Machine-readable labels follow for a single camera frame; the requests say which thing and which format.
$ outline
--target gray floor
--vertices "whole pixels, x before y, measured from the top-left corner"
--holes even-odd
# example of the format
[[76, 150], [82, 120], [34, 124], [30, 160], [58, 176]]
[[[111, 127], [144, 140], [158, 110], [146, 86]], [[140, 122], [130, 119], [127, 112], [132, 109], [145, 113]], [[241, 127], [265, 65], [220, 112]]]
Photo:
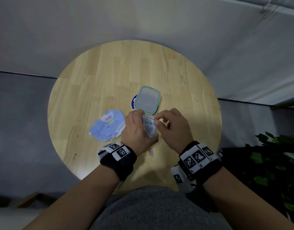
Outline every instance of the gray floor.
[[[63, 193], [79, 180], [51, 143], [47, 105], [56, 80], [0, 73], [0, 195]], [[254, 135], [294, 135], [294, 110], [220, 101], [220, 148], [258, 145]]]

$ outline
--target cartoon character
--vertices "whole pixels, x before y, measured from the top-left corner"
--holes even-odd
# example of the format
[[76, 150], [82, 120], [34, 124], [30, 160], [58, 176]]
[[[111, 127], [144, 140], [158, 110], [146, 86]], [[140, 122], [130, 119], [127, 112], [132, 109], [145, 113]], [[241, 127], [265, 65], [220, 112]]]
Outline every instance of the cartoon character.
[[107, 141], [120, 136], [125, 126], [125, 117], [120, 110], [107, 110], [104, 115], [90, 127], [90, 134], [97, 140]]

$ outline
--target wrist strap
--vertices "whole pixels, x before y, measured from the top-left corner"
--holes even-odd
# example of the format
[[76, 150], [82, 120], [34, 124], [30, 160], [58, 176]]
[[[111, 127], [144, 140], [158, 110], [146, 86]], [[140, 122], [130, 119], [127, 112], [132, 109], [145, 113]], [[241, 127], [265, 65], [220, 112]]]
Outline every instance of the wrist strap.
[[189, 145], [180, 154], [178, 162], [190, 181], [203, 184], [222, 167], [218, 157], [204, 144], [197, 141]]
[[132, 173], [137, 156], [134, 151], [122, 143], [110, 143], [99, 150], [100, 164], [115, 171], [121, 181]]

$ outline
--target plastic container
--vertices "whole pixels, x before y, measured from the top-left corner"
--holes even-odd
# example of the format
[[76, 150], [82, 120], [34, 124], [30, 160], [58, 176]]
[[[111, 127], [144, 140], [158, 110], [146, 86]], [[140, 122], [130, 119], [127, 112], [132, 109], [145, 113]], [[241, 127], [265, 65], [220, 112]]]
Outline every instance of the plastic container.
[[136, 110], [142, 109], [146, 115], [152, 115], [157, 111], [160, 99], [160, 91], [149, 86], [143, 86], [134, 101], [134, 108]]

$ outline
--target wooden tabletop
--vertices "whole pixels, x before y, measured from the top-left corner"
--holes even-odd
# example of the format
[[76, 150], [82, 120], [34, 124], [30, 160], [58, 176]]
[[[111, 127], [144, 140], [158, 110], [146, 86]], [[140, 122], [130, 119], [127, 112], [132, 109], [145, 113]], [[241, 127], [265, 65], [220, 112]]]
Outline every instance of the wooden tabletop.
[[[221, 110], [203, 73], [181, 54], [159, 44], [124, 40], [92, 48], [72, 61], [57, 79], [49, 100], [48, 126], [53, 145], [65, 165], [80, 179], [99, 165], [96, 140], [89, 128], [106, 110], [127, 116], [141, 86], [162, 94], [159, 111], [177, 108], [191, 126], [195, 140], [213, 152], [221, 138]], [[113, 141], [120, 142], [121, 136]], [[145, 185], [178, 190], [170, 173], [178, 155], [160, 138], [138, 156], [133, 173], [118, 193]]]

